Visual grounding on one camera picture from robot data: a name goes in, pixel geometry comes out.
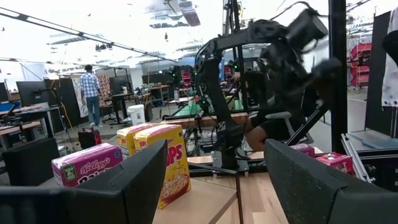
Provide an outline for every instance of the ceiling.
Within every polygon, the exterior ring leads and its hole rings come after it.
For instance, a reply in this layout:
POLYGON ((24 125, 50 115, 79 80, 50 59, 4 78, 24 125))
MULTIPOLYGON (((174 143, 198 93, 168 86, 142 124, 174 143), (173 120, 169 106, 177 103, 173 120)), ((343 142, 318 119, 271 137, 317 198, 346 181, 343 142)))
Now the ceiling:
MULTIPOLYGON (((241 19, 269 19, 294 2, 241 0, 241 19)), ((327 0, 308 2, 321 14, 328 14, 327 0)), ((364 20, 373 14, 376 3, 371 1, 351 13, 364 20)), ((387 3, 377 6, 378 13, 393 8, 387 3)), ((14 0, 3 2, 1 7, 171 59, 184 54, 176 54, 176 49, 204 44, 222 33, 223 1, 217 0, 113 0, 111 4, 94 0, 14 0)), ((287 25, 303 8, 295 6, 276 20, 287 25)), ((102 45, 0 16, 0 57, 114 66, 155 59, 117 47, 97 51, 98 44, 102 45)))

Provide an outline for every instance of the pink box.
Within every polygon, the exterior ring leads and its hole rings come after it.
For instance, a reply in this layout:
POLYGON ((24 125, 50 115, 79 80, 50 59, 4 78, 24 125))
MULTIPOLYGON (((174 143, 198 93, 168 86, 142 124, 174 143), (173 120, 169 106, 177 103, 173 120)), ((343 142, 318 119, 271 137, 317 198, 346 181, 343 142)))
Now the pink box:
POLYGON ((52 170, 58 185, 76 187, 123 161, 119 146, 102 143, 53 159, 52 170))
POLYGON ((307 154, 308 156, 314 158, 315 157, 315 149, 312 146, 309 146, 307 144, 297 144, 295 146, 291 146, 297 151, 300 151, 304 154, 307 154))
POLYGON ((317 160, 347 174, 355 175, 353 158, 351 156, 331 152, 327 155, 317 157, 317 160))

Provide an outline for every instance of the green table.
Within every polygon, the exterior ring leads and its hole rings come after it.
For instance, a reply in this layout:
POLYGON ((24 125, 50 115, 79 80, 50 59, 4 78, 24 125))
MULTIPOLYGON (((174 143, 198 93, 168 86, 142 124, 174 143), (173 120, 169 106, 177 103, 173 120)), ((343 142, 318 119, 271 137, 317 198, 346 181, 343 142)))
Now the green table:
MULTIPOLYGON (((239 100, 235 100, 235 109, 233 109, 231 111, 235 111, 235 110, 243 110, 243 105, 239 100)), ((194 102, 192 106, 185 105, 183 108, 181 108, 176 113, 174 113, 172 115, 172 117, 178 118, 179 116, 190 116, 190 115, 195 116, 197 111, 201 111, 201 108, 198 104, 196 104, 194 102)))

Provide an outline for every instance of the plaid shirt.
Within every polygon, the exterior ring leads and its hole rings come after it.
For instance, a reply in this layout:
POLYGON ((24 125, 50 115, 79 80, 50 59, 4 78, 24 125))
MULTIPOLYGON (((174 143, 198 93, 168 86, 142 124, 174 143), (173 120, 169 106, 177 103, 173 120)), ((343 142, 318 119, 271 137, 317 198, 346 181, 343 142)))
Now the plaid shirt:
POLYGON ((79 89, 84 93, 86 98, 98 96, 99 88, 100 83, 94 74, 85 73, 79 78, 79 89))

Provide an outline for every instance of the box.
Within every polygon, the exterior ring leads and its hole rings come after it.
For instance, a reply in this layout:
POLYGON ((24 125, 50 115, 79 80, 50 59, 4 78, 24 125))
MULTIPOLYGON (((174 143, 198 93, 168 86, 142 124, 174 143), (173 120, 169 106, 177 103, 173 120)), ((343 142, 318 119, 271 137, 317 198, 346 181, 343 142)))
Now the box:
POLYGON ((55 181, 64 187, 76 187, 122 161, 119 146, 102 143, 52 160, 55 181))
POLYGON ((136 133, 136 149, 145 150, 158 140, 166 139, 169 154, 163 188, 158 208, 164 208, 191 189, 188 170, 187 150, 181 125, 161 124, 136 133))
POLYGON ((307 154, 312 158, 315 158, 315 149, 312 146, 309 146, 307 144, 297 144, 295 146, 291 146, 291 148, 296 149, 297 151, 300 151, 304 154, 307 154))
POLYGON ((155 123, 145 123, 136 126, 120 129, 116 132, 118 135, 118 143, 122 150, 123 158, 126 159, 136 153, 136 148, 134 147, 134 135, 142 130, 157 126, 159 124, 155 123))
POLYGON ((329 154, 317 157, 317 160, 347 174, 355 175, 353 158, 351 156, 331 152, 329 154))

